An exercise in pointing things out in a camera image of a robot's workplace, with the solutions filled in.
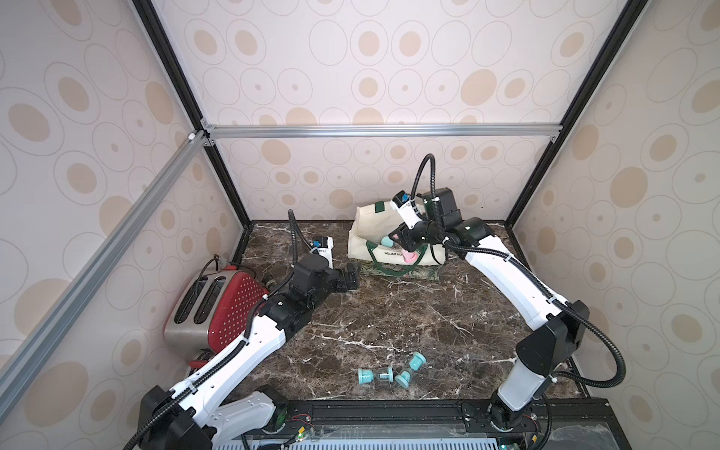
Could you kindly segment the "pink hourglass top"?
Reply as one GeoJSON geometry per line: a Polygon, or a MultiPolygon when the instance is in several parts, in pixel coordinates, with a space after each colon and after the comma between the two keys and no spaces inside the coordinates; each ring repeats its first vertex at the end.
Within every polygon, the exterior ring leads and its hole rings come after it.
{"type": "Polygon", "coordinates": [[[419,253],[416,251],[406,251],[405,249],[403,249],[401,251],[401,254],[403,257],[403,261],[406,264],[415,264],[419,258],[419,253]]]}

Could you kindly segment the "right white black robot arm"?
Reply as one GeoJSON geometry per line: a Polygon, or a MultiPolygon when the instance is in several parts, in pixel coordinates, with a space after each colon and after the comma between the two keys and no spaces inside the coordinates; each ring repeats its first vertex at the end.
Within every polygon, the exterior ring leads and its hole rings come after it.
{"type": "Polygon", "coordinates": [[[612,388],[624,381],[624,357],[607,334],[591,322],[589,308],[581,301],[568,301],[538,279],[485,221],[479,217],[465,219],[453,191],[436,186],[433,155],[425,155],[411,191],[399,192],[392,206],[402,223],[390,232],[390,239],[405,251],[428,246],[454,253],[489,279],[532,330],[517,344],[513,369],[490,398],[487,416],[497,431],[517,427],[526,408],[543,397],[558,378],[596,388],[612,388]],[[588,379],[560,368],[581,346],[586,333],[601,341],[615,362],[615,373],[606,380],[588,379]]]}

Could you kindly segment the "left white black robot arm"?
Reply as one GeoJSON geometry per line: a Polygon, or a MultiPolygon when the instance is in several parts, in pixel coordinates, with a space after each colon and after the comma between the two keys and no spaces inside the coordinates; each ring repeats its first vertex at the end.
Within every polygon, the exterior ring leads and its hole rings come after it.
{"type": "Polygon", "coordinates": [[[331,267],[318,250],[300,256],[304,236],[293,212],[291,269],[255,304],[244,331],[189,377],[164,390],[152,388],[141,402],[138,427],[127,449],[216,449],[248,431],[281,420],[283,400],[270,389],[232,403],[227,397],[261,362],[312,318],[331,294],[358,287],[354,268],[331,267]]]}

